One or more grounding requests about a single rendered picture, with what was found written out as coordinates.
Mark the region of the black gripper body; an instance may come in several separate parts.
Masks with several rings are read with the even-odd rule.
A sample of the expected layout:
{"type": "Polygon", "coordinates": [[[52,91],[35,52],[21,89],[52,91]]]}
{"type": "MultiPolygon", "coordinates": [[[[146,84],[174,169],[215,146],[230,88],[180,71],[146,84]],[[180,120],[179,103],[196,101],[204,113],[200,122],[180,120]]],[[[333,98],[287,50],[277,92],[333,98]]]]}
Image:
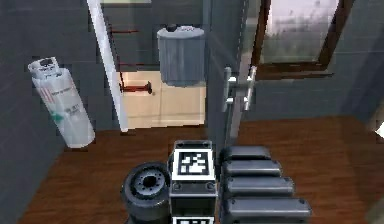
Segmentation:
{"type": "Polygon", "coordinates": [[[170,175],[162,162],[146,162],[134,167],[121,186],[127,209],[124,224],[170,224],[170,175]]]}

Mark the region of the white cylindrical canister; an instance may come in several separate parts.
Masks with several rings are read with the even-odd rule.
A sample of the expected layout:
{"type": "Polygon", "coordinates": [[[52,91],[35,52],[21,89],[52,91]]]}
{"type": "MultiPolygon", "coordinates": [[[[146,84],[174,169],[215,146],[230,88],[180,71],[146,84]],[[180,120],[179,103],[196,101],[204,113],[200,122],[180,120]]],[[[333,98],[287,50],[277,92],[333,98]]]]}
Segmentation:
{"type": "Polygon", "coordinates": [[[59,66],[55,57],[28,65],[32,82],[69,148],[83,148],[95,138],[71,73],[59,66]]]}

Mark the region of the grey cylindrical bin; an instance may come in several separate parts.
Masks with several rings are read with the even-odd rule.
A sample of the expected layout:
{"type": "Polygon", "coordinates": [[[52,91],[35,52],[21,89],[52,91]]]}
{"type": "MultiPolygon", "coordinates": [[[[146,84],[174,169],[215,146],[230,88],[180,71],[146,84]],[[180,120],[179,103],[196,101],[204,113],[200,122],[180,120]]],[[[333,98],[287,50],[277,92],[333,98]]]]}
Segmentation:
{"type": "Polygon", "coordinates": [[[205,32],[193,26],[162,28],[157,32],[161,81],[172,87],[191,87],[205,81],[205,32]]]}

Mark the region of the grey room door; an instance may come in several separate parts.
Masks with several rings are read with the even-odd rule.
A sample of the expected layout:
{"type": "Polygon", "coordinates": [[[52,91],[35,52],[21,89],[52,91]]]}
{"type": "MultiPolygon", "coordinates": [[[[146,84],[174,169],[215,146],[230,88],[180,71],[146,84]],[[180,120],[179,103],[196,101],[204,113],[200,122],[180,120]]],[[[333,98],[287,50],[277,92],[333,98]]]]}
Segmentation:
{"type": "Polygon", "coordinates": [[[209,0],[204,15],[206,51],[206,125],[208,139],[220,150],[236,142],[243,115],[242,90],[251,67],[251,48],[262,0],[209,0]],[[237,82],[230,89],[233,103],[223,111],[224,69],[237,82]]]}

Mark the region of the brown framed window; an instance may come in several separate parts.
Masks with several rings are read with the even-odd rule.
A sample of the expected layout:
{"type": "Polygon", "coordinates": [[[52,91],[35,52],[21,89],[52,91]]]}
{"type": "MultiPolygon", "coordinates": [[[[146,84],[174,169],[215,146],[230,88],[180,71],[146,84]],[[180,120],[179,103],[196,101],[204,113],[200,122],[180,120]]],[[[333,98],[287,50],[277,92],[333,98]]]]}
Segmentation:
{"type": "Polygon", "coordinates": [[[329,77],[355,0],[261,0],[251,65],[258,80],[329,77]]]}

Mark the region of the white door frame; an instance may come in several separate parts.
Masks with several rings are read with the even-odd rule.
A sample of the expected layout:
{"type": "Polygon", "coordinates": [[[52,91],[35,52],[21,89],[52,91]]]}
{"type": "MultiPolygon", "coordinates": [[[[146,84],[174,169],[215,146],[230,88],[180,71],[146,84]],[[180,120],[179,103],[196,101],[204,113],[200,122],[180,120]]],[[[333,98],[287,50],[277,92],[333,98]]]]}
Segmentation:
{"type": "Polygon", "coordinates": [[[123,105],[123,94],[120,91],[119,79],[111,50],[109,35],[104,20],[100,0],[86,0],[93,24],[105,75],[114,103],[115,112],[122,132],[128,131],[128,119],[123,105]]]}

